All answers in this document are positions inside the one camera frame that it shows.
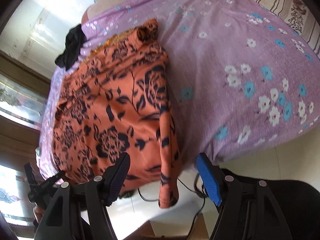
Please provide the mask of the person's left hand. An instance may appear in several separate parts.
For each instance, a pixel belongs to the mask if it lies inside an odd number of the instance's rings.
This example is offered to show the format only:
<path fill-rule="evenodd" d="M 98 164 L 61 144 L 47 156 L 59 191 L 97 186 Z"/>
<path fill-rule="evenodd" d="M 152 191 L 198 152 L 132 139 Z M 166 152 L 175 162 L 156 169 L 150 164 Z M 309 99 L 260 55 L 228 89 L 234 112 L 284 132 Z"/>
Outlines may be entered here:
<path fill-rule="evenodd" d="M 39 206 L 35 206 L 33 208 L 33 213 L 34 213 L 34 217 L 35 217 L 35 220 L 33 222 L 34 226 L 35 227 L 38 227 L 39 226 L 39 223 L 45 213 L 45 210 Z"/>

